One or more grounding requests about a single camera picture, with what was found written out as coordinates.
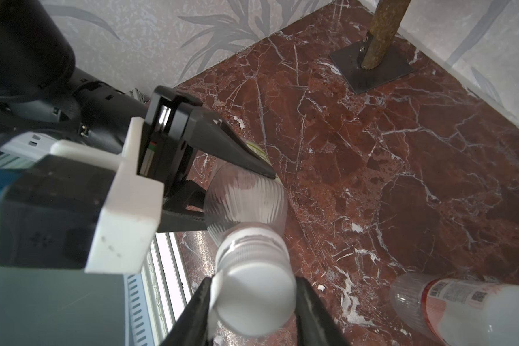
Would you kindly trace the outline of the small clear bottle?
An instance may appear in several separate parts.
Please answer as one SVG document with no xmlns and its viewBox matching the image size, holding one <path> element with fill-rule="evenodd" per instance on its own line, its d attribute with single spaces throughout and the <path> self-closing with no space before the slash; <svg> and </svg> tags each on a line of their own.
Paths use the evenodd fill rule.
<svg viewBox="0 0 519 346">
<path fill-rule="evenodd" d="M 285 232 L 288 199 L 281 180 L 270 179 L 221 159 L 216 160 L 203 213 L 208 233 L 220 245 L 241 223 L 263 223 Z"/>
</svg>

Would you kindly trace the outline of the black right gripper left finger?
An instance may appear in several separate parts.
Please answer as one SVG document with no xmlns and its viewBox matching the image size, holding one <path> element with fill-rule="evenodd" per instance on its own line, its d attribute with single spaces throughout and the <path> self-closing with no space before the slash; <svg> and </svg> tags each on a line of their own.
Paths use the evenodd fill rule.
<svg viewBox="0 0 519 346">
<path fill-rule="evenodd" d="M 208 335 L 210 289 L 212 277 L 206 277 L 160 346 L 207 346 L 213 344 Z"/>
</svg>

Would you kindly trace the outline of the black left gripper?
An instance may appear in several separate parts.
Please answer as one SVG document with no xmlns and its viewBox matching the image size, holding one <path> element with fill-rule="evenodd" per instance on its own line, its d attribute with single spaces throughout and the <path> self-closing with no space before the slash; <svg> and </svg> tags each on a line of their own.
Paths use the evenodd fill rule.
<svg viewBox="0 0 519 346">
<path fill-rule="evenodd" d="M 197 97 L 170 87 L 153 91 L 143 125 L 137 173 L 164 184 L 168 193 L 158 233 L 199 232 L 207 229 L 203 214 L 206 191 L 191 180 L 195 150 L 274 180 L 274 169 L 255 154 L 217 113 Z"/>
</svg>

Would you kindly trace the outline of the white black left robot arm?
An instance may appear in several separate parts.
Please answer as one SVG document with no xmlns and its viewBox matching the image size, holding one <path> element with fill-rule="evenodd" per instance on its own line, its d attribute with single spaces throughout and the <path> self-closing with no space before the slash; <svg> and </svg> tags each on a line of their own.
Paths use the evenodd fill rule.
<svg viewBox="0 0 519 346">
<path fill-rule="evenodd" d="M 138 170 L 164 184 L 161 233 L 205 229 L 205 191 L 187 176 L 198 151 L 274 178 L 222 117 L 195 97 L 159 86 L 141 104 L 75 66 L 72 47 L 38 1 L 0 1 L 0 146 L 24 132 L 119 152 L 143 118 Z"/>
</svg>

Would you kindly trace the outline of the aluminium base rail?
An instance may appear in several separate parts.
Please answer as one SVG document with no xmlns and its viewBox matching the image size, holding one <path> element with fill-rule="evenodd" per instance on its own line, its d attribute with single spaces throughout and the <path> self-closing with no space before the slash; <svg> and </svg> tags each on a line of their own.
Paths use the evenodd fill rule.
<svg viewBox="0 0 519 346">
<path fill-rule="evenodd" d="M 141 271 L 123 284 L 125 344 L 160 345 L 193 295 L 177 236 L 157 234 Z"/>
</svg>

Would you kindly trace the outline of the pink blossom artificial tree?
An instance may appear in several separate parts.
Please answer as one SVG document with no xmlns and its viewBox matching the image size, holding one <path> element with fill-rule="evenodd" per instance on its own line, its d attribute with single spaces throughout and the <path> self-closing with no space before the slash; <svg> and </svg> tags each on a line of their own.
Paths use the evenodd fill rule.
<svg viewBox="0 0 519 346">
<path fill-rule="evenodd" d="M 410 3 L 410 0 L 379 1 L 358 57 L 360 68 L 373 70 L 381 64 Z"/>
</svg>

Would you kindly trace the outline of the grey bottle cap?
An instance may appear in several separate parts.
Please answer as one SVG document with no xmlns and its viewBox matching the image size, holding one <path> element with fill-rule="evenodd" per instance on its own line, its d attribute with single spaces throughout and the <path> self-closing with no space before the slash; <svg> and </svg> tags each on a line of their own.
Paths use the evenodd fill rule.
<svg viewBox="0 0 519 346">
<path fill-rule="evenodd" d="M 216 253 L 208 335 L 222 323 L 243 337 L 263 337 L 294 314 L 297 283 L 283 238 L 263 223 L 229 229 Z"/>
</svg>

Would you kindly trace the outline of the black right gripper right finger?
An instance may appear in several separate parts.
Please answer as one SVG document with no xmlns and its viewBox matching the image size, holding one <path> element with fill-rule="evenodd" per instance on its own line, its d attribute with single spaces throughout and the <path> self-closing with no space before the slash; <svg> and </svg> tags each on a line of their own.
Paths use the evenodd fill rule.
<svg viewBox="0 0 519 346">
<path fill-rule="evenodd" d="M 350 345 L 310 282 L 296 277 L 296 284 L 297 345 Z"/>
</svg>

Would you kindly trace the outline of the white labelled plastic bottle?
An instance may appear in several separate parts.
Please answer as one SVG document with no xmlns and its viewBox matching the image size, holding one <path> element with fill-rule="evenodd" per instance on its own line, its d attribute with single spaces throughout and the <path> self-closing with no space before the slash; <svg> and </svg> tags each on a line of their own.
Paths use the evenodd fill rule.
<svg viewBox="0 0 519 346">
<path fill-rule="evenodd" d="M 519 345 L 519 285 L 407 273 L 389 298 L 403 323 L 442 345 Z"/>
</svg>

